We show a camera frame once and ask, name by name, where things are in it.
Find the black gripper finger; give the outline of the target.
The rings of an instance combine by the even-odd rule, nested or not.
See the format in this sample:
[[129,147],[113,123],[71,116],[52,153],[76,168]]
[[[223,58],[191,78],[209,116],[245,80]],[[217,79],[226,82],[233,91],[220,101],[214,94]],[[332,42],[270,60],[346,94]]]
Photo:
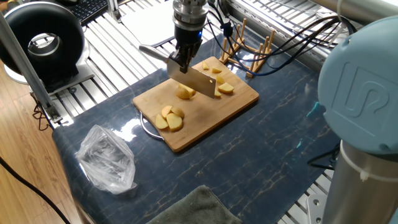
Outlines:
[[190,63],[190,49],[187,46],[177,47],[176,51],[170,55],[170,58],[177,62],[182,73],[187,73]]
[[195,58],[200,46],[201,46],[201,41],[189,45],[189,47],[188,47],[188,64],[190,64],[192,59]]

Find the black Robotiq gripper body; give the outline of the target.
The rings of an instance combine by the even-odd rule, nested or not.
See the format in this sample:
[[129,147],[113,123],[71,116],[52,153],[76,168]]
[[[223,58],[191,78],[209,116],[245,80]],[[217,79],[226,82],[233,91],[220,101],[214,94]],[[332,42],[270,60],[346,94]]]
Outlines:
[[183,45],[195,45],[202,42],[202,29],[200,30],[186,30],[175,26],[174,36],[177,40],[176,47]]

